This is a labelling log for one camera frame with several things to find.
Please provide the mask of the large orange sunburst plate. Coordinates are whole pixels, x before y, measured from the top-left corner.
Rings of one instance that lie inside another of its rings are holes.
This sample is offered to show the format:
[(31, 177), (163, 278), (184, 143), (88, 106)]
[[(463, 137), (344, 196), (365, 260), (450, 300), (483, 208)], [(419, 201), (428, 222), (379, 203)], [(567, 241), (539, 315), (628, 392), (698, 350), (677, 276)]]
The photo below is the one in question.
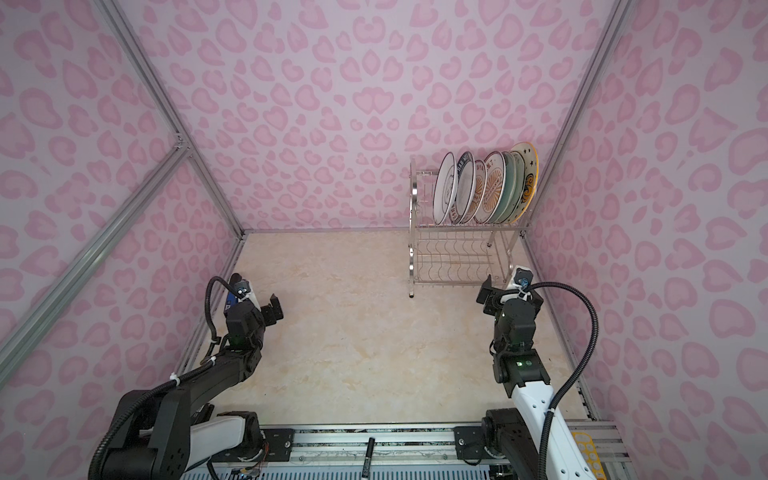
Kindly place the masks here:
[(491, 152), (483, 163), (486, 167), (486, 180), (475, 219), (480, 224), (487, 224), (500, 204), (506, 183), (507, 165), (503, 154), (499, 151)]

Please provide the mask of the teal flower plate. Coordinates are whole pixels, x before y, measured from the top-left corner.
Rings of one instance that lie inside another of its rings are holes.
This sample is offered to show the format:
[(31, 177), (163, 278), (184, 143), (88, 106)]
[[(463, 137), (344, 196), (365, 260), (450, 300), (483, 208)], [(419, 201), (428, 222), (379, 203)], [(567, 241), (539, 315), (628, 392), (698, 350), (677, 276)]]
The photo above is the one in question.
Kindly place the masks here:
[(504, 153), (505, 159), (508, 160), (509, 165), (512, 167), (512, 178), (511, 178), (511, 191), (508, 195), (507, 202), (505, 205), (505, 209), (502, 211), (502, 214), (500, 216), (499, 222), (505, 223), (505, 224), (511, 224), (510, 217), (513, 215), (513, 212), (516, 208), (517, 203), (517, 194), (518, 194), (518, 156), (513, 151), (507, 151)]

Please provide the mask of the small orange sunburst plate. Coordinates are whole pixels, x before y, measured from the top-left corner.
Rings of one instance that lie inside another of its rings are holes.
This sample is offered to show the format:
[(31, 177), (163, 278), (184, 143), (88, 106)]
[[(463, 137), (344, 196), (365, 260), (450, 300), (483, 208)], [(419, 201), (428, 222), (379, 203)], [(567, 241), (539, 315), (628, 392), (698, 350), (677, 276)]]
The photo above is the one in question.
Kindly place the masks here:
[(475, 183), (473, 195), (469, 204), (467, 215), (465, 220), (467, 222), (473, 221), (475, 215), (480, 207), (482, 198), (485, 191), (485, 184), (487, 178), (487, 169), (485, 163), (482, 160), (476, 160), (475, 165)]

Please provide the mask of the cat and stars plate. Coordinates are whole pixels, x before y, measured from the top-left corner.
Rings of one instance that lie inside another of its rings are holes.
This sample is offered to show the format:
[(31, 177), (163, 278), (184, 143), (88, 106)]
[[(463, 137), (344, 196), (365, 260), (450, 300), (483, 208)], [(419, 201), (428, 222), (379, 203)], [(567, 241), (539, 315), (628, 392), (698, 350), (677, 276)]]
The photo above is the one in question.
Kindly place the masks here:
[(529, 166), (529, 173), (527, 175), (527, 191), (526, 191), (526, 204), (524, 206), (523, 211), (521, 212), (521, 215), (517, 219), (517, 221), (523, 216), (523, 214), (529, 209), (532, 200), (536, 194), (537, 190), (537, 182), (539, 177), (539, 157), (537, 150), (535, 146), (532, 143), (529, 142), (519, 142), (516, 145), (512, 147), (512, 151), (520, 149), (520, 148), (527, 148), (528, 149), (528, 166)]

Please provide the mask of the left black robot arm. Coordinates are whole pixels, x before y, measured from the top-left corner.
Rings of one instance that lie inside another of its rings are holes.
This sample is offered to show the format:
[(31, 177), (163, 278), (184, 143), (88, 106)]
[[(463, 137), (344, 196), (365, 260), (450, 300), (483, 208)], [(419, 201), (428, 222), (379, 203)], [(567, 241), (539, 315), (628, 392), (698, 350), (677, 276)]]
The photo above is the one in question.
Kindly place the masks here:
[(223, 349), (188, 373), (123, 396), (93, 454), (88, 478), (178, 479), (223, 452), (246, 461), (263, 459), (266, 441), (255, 413), (234, 412), (200, 424), (193, 415), (255, 372), (267, 327), (283, 317), (277, 296), (263, 306), (245, 298), (230, 307)]

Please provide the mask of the dark green rimmed plate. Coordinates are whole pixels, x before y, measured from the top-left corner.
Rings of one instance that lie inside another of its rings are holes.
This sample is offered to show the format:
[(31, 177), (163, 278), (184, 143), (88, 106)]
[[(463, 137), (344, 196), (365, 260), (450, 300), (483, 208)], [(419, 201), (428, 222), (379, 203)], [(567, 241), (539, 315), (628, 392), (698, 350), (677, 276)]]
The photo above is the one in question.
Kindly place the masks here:
[(475, 179), (474, 156), (470, 151), (463, 152), (457, 162), (456, 196), (449, 213), (451, 223), (458, 225), (464, 222), (472, 199)]

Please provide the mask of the cream plate with red berries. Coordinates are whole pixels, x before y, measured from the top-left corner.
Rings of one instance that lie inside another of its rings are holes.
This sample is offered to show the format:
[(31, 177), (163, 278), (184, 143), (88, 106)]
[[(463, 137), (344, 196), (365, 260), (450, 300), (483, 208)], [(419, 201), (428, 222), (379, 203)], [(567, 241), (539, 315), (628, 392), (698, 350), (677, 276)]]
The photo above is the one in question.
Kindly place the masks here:
[(520, 148), (517, 150), (514, 150), (514, 153), (518, 156), (518, 194), (517, 194), (517, 203), (516, 208), (513, 212), (513, 215), (511, 219), (516, 222), (519, 216), (521, 215), (521, 212), (524, 209), (524, 206), (527, 202), (526, 200), (526, 191), (527, 191), (527, 175), (529, 173), (529, 166), (528, 166), (528, 149), (527, 148)]

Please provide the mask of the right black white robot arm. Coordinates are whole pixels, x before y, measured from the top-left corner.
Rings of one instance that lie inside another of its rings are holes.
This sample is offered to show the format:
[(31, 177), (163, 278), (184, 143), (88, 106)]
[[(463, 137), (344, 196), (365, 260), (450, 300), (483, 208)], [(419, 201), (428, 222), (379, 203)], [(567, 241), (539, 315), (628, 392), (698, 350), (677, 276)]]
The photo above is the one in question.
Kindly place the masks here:
[[(536, 319), (543, 306), (542, 289), (573, 294), (586, 307), (591, 333), (585, 352), (565, 383), (555, 389), (543, 360), (534, 348)], [(485, 449), (509, 462), (519, 479), (593, 479), (559, 410), (561, 400), (576, 384), (593, 356), (599, 319), (592, 302), (578, 289), (561, 282), (535, 282), (531, 270), (519, 267), (505, 288), (487, 278), (476, 302), (494, 318), (489, 351), (493, 376), (513, 406), (489, 410), (482, 419)]]

